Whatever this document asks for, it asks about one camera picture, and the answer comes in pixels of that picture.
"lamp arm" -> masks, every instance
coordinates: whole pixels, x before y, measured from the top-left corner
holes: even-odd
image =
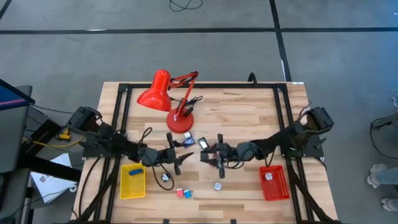
[[[182,102],[177,107],[177,110],[175,112],[176,118],[178,118],[182,114],[182,110],[183,110],[185,104],[187,103],[188,96],[192,91],[193,84],[195,83],[198,74],[199,73],[195,71],[195,72],[189,73],[188,75],[183,75],[181,77],[171,79],[170,85],[169,85],[169,90],[171,90],[173,88],[178,88],[178,87],[180,87],[182,85],[186,85],[188,83],[190,84],[188,87],[187,93],[185,94],[184,98],[182,98]]]

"shoe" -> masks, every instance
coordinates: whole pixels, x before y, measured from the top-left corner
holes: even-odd
[[[380,171],[382,170],[386,170],[388,169],[387,165],[385,164],[376,164],[373,165],[370,172],[371,175],[369,175],[366,178],[366,183],[368,183],[369,185],[371,185],[374,189],[378,188],[380,186],[380,183],[376,180],[376,174],[378,174]]]
[[[392,199],[389,199],[389,198],[381,199],[381,203],[382,203],[382,207],[389,212],[398,211],[398,208],[395,208],[394,205],[392,204]]]

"plastic basket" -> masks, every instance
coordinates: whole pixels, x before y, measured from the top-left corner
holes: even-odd
[[[129,171],[142,169],[140,174],[129,175]],[[145,167],[142,164],[123,165],[120,171],[120,199],[145,197]]]
[[[267,201],[289,199],[282,166],[260,167],[262,193]]]

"small cube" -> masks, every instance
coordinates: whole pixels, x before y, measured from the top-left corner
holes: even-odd
[[[272,174],[266,173],[266,180],[272,180]]]
[[[163,174],[161,178],[164,183],[170,180],[170,176],[168,174]]]
[[[191,191],[189,191],[189,189],[184,190],[184,195],[185,195],[185,198],[192,198],[192,194],[191,194]]]
[[[214,183],[214,189],[215,189],[215,190],[221,190],[221,184],[218,183],[218,182],[215,182],[215,183]]]
[[[177,189],[177,197],[183,197],[184,196],[184,192],[182,191],[182,189]]]
[[[191,132],[184,133],[185,139],[192,137]]]

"computer screen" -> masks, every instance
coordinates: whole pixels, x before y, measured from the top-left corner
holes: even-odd
[[[17,88],[0,79],[0,110],[27,106],[35,101]]]

